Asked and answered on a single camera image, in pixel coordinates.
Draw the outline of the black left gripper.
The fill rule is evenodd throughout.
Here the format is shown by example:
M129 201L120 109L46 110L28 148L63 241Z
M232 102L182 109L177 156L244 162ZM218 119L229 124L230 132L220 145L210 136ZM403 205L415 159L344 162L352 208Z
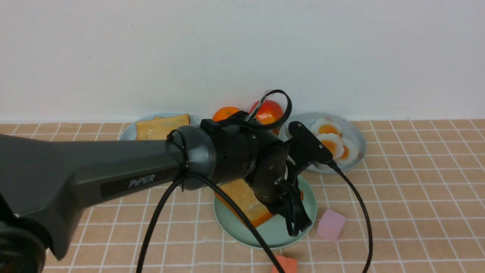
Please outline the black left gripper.
M257 157L255 169L245 181L272 214L285 218L289 236L296 237L313 222L304 208L297 176L288 157L288 147L270 145Z

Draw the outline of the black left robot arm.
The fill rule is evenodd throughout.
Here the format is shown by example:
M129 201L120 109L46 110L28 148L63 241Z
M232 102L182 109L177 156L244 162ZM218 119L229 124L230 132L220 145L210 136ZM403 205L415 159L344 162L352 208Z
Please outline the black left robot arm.
M244 179L258 201L286 221L290 236L312 225L288 161L291 142L268 126L204 119L166 140L48 142L1 136L1 272L41 273L46 250L63 259L84 209L170 182L140 250L140 273L156 222L176 188L212 188L255 236L274 266L282 266L255 225L221 185Z

